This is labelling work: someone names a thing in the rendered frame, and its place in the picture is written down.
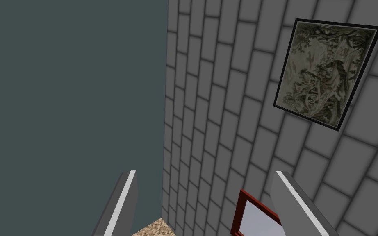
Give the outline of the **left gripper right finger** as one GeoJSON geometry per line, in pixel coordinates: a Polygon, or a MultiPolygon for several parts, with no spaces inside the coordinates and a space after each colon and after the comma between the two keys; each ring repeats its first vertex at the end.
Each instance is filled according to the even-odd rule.
{"type": "Polygon", "coordinates": [[[271,199],[285,236],[339,236],[287,171],[276,171],[271,199]]]}

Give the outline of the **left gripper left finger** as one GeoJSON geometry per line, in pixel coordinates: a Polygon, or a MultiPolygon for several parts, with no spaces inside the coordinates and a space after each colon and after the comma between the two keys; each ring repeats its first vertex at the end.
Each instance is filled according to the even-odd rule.
{"type": "Polygon", "coordinates": [[[137,200],[136,171],[122,172],[92,236],[130,236],[137,200]]]}

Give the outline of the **red framed window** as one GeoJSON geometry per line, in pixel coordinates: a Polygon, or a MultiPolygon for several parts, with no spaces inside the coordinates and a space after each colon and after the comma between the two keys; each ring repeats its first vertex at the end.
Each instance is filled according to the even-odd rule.
{"type": "Polygon", "coordinates": [[[241,189],[230,230],[232,236],[285,236],[278,215],[241,189]]]}

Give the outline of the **black framed landscape picture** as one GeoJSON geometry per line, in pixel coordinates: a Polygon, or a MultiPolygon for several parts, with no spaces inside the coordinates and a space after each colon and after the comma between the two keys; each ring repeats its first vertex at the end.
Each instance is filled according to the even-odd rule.
{"type": "Polygon", "coordinates": [[[378,26],[297,18],[274,107],[339,131],[378,40],[378,26]]]}

